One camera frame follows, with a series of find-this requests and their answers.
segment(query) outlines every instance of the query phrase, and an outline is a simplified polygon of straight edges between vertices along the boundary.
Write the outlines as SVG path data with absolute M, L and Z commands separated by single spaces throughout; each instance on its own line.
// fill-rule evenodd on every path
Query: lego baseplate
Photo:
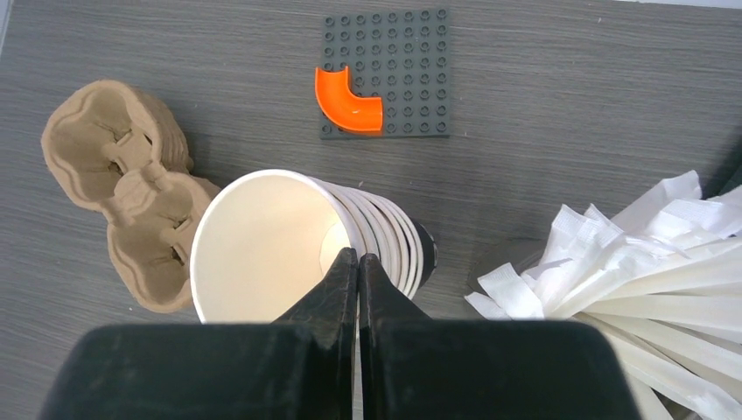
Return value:
M 445 8 L 348 13 L 325 17 L 319 67 L 350 67 L 351 90 L 380 96 L 380 137 L 448 137 L 451 50 Z M 339 129 L 320 112 L 322 139 L 368 138 Z

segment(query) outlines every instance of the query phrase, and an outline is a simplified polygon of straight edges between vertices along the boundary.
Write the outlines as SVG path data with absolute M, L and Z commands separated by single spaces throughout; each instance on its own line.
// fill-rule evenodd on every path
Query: paper cup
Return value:
M 436 264 L 435 242 L 388 199 L 299 173 L 250 173 L 221 191 L 193 240 L 201 322 L 270 322 L 316 286 L 344 247 L 379 256 L 412 298 Z

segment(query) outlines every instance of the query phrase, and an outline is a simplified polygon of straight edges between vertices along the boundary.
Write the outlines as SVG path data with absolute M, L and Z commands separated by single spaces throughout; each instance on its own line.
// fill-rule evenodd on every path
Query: orange elbow tube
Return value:
M 350 69 L 326 72 L 317 68 L 314 94 L 325 116 L 335 125 L 354 134 L 382 133 L 384 107 L 382 98 L 360 98 L 350 90 Z

